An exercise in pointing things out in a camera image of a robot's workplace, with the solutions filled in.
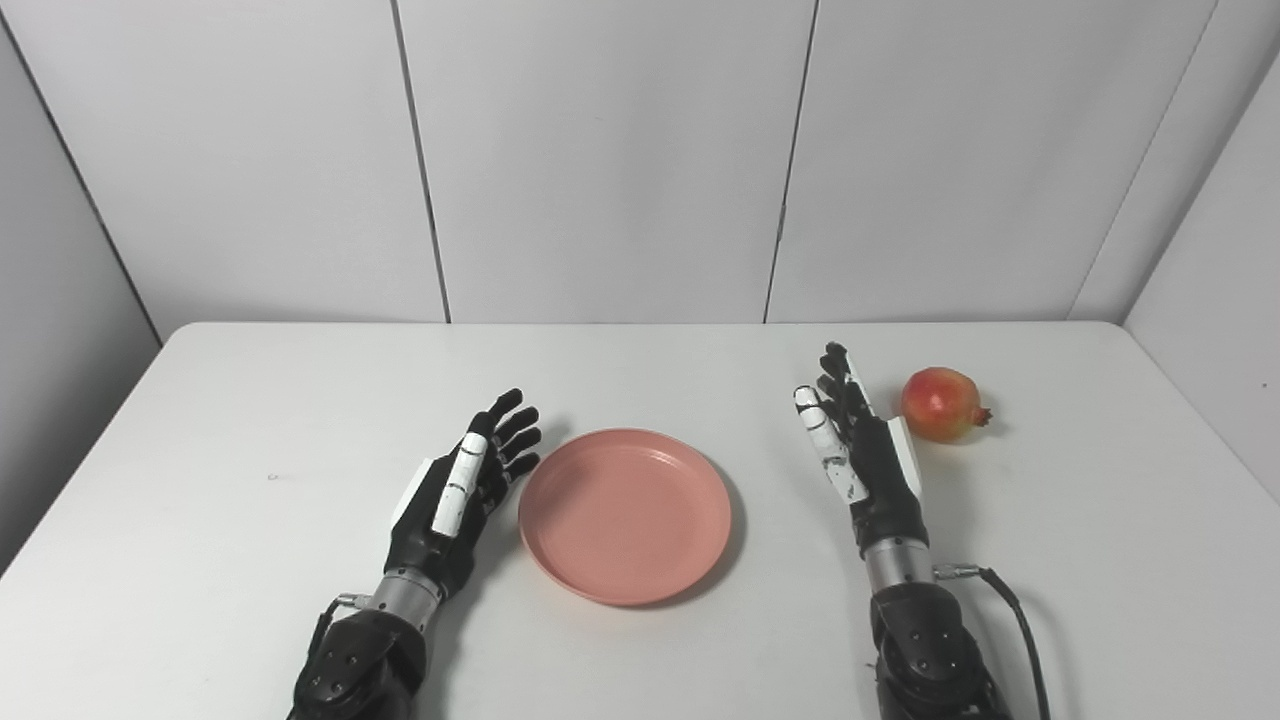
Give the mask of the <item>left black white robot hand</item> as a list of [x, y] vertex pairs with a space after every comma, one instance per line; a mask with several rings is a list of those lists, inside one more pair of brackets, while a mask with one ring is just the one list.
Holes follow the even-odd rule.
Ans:
[[444, 598], [461, 591], [489, 516], [540, 461], [538, 420], [512, 388], [472, 418], [448, 454], [426, 460], [397, 503], [385, 571], [419, 571]]

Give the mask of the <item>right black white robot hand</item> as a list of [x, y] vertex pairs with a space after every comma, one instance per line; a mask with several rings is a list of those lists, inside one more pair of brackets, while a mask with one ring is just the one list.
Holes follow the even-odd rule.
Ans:
[[874, 410], [845, 346], [828, 342], [819, 364], [823, 374], [795, 389], [794, 406], [847, 505], [859, 552], [895, 539], [928, 547], [919, 466], [905, 423]]

